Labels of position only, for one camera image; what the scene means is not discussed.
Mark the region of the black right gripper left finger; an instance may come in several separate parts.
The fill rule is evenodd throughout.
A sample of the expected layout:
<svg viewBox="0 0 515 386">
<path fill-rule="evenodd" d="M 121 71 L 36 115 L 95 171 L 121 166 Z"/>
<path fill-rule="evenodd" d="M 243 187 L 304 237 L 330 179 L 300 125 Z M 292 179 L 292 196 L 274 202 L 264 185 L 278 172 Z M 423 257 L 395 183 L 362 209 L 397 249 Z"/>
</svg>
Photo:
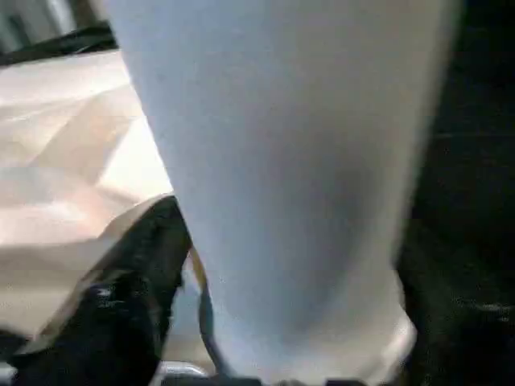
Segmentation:
<svg viewBox="0 0 515 386">
<path fill-rule="evenodd" d="M 5 359 L 13 371 L 6 384 L 150 384 L 191 246 L 177 199 L 152 204 L 36 338 Z"/>
</svg>

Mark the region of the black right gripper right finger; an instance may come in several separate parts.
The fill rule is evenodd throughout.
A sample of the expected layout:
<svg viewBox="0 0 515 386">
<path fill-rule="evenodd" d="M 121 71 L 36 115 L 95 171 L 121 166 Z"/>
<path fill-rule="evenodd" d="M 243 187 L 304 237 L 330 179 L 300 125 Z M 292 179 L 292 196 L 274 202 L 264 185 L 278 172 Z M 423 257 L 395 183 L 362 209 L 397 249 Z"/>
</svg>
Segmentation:
<svg viewBox="0 0 515 386">
<path fill-rule="evenodd" d="M 398 273 L 416 329 L 406 384 L 514 383 L 514 300 L 477 255 L 406 243 Z"/>
</svg>

